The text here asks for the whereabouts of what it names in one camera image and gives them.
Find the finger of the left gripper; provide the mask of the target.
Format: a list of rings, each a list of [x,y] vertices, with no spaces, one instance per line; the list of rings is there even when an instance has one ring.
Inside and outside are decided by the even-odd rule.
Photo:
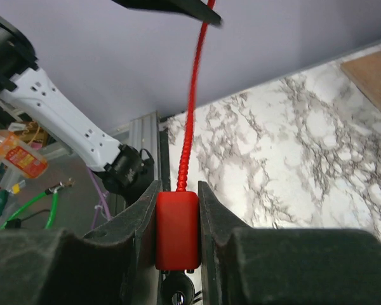
[[[178,13],[205,22],[209,25],[220,26],[222,18],[214,10],[215,1],[200,0],[114,0],[122,7],[131,10],[157,11]]]

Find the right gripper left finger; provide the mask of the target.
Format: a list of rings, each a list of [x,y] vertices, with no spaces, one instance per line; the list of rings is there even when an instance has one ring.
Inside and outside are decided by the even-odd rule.
[[[0,231],[0,304],[156,304],[152,182],[129,208],[78,237],[65,229]]]

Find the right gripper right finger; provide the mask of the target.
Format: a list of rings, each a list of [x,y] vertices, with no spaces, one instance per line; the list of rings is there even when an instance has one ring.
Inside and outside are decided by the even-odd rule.
[[[381,304],[381,242],[360,229],[256,229],[199,182],[205,304]]]

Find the silver key bunch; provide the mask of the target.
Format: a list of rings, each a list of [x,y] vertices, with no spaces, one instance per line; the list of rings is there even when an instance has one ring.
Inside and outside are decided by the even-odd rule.
[[[196,291],[185,271],[167,271],[161,284],[162,304],[190,305],[203,300],[202,291]]]

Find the red cable lock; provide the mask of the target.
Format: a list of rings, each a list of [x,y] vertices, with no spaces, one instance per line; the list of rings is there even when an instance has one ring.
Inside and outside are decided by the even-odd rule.
[[[175,191],[162,191],[156,203],[156,268],[161,271],[192,271],[200,266],[199,198],[187,190],[194,138],[197,80],[208,22],[201,25],[194,55],[184,128],[184,143]]]

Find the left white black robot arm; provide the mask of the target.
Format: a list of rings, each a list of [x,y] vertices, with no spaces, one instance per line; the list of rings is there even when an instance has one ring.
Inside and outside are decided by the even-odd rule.
[[[154,180],[154,160],[109,136],[53,84],[31,42],[0,16],[0,98],[71,148],[106,190],[131,205]]]

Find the orange drink bottle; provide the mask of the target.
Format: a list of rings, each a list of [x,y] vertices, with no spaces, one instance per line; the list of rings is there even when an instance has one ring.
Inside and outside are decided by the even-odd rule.
[[[38,178],[48,168],[41,154],[8,130],[0,130],[0,161],[27,179]]]

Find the wooden board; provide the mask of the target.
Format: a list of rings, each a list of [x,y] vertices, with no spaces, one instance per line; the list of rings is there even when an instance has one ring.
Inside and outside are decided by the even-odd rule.
[[[381,112],[381,51],[344,62],[340,68]]]

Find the aluminium extrusion rail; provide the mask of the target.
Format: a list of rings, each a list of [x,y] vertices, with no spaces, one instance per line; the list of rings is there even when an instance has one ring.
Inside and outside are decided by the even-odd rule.
[[[158,112],[134,119],[128,140],[119,146],[116,160],[103,179],[106,190],[117,199],[116,212],[130,207],[155,180],[165,182],[164,162],[169,159],[164,122]]]

